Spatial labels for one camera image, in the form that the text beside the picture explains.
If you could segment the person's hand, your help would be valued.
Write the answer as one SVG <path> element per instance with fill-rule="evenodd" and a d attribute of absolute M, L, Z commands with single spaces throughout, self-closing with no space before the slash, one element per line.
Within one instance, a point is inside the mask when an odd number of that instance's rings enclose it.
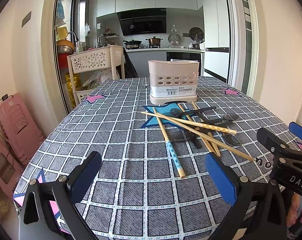
<path fill-rule="evenodd" d="M 289 208 L 287 217 L 286 217 L 286 223 L 287 227 L 290 227 L 296 223 L 296 220 L 298 219 L 298 210 L 301 204 L 301 197 L 297 193 L 294 193 L 291 199 L 291 206 Z"/>

